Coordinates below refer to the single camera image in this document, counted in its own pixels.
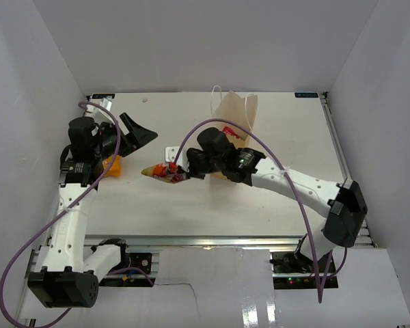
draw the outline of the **paper bag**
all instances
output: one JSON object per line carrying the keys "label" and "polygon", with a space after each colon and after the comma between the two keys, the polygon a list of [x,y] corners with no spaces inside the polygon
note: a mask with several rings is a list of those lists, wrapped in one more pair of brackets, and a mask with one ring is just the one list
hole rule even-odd
{"label": "paper bag", "polygon": [[[223,97],[220,105],[213,113],[213,117],[229,120],[242,126],[246,130],[251,131],[251,128],[254,126],[257,106],[258,97],[256,95],[247,97],[245,108],[245,98],[241,98],[235,92],[229,91],[226,96]],[[226,137],[234,144],[235,148],[247,147],[247,144],[249,143],[249,136],[247,133],[235,126],[223,122],[216,122],[215,126],[226,134]],[[226,177],[222,173],[214,173],[211,176],[226,180]]]}

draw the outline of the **white wall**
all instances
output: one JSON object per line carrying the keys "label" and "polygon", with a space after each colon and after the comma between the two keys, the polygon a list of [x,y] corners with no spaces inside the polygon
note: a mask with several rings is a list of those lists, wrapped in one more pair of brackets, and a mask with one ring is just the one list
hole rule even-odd
{"label": "white wall", "polygon": [[84,93],[329,90],[377,0],[34,0]]}
{"label": "white wall", "polygon": [[[0,0],[0,275],[53,213],[59,155],[83,95],[31,0]],[[5,301],[15,315],[27,252]],[[1,316],[0,327],[10,327]]]}
{"label": "white wall", "polygon": [[331,110],[410,311],[410,0],[378,2],[333,85]]}

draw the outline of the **orange package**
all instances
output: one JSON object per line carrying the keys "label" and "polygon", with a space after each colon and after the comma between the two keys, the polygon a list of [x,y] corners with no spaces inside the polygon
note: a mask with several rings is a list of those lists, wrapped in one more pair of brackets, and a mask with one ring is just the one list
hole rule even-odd
{"label": "orange package", "polygon": [[[103,169],[106,169],[109,162],[111,162],[112,156],[108,157],[103,161]],[[115,176],[118,178],[121,173],[121,167],[120,167],[120,156],[116,156],[113,165],[111,166],[111,169],[109,169],[108,173],[106,176]]]}

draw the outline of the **white table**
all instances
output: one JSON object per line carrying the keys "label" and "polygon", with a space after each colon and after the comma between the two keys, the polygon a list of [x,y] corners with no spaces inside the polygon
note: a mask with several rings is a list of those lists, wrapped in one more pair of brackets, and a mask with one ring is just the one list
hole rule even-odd
{"label": "white table", "polygon": [[[285,166],[324,180],[343,181],[319,98],[256,93],[254,133]],[[215,94],[214,106],[219,102]],[[122,175],[100,183],[87,234],[140,236],[300,236],[297,204],[243,184],[206,178],[170,185],[141,175],[163,162],[199,122],[211,117],[209,92],[116,94],[112,112],[126,112],[159,137],[122,159]],[[195,136],[188,145],[197,146]],[[312,226],[323,218],[307,209]]]}

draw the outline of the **brown paper bag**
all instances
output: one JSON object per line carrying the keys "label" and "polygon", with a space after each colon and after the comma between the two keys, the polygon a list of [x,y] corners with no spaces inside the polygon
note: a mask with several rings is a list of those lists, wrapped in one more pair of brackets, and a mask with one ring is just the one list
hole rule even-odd
{"label": "brown paper bag", "polygon": [[[220,105],[213,113],[213,117],[229,120],[242,126],[246,130],[251,131],[249,123],[251,127],[254,126],[257,106],[258,97],[256,95],[247,97],[245,110],[245,98],[241,98],[235,92],[229,91],[226,96],[223,97]],[[236,128],[235,126],[223,122],[216,122],[215,126],[226,134],[226,137],[234,144],[235,148],[247,147],[247,144],[249,143],[249,136],[247,133],[243,132],[239,128]],[[211,176],[226,180],[226,177],[222,173],[214,173],[211,174]]]}

